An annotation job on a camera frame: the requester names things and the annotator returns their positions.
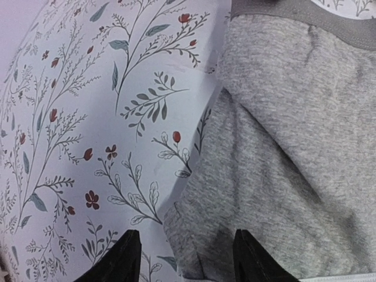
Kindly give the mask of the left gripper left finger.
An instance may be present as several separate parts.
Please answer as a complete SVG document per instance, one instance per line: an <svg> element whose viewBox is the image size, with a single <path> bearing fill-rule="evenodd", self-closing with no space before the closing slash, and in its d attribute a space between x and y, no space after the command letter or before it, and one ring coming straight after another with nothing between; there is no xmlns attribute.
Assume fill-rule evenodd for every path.
<svg viewBox="0 0 376 282"><path fill-rule="evenodd" d="M137 230L127 230L112 248L76 282L138 282L142 244Z"/></svg>

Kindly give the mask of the grey boxer briefs white trim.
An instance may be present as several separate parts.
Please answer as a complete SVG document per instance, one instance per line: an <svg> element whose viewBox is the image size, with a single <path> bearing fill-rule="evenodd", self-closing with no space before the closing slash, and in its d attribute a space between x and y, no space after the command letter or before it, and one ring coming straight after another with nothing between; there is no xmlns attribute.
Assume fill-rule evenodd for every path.
<svg viewBox="0 0 376 282"><path fill-rule="evenodd" d="M200 159L164 232L183 281L235 281L249 231L298 281L375 280L375 4L233 1Z"/></svg>

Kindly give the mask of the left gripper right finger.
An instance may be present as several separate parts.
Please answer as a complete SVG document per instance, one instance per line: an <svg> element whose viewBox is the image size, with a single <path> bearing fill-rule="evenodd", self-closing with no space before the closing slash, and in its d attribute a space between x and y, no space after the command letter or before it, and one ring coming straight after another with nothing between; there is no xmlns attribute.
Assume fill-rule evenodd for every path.
<svg viewBox="0 0 376 282"><path fill-rule="evenodd" d="M237 282L298 282L247 230L236 230L233 264Z"/></svg>

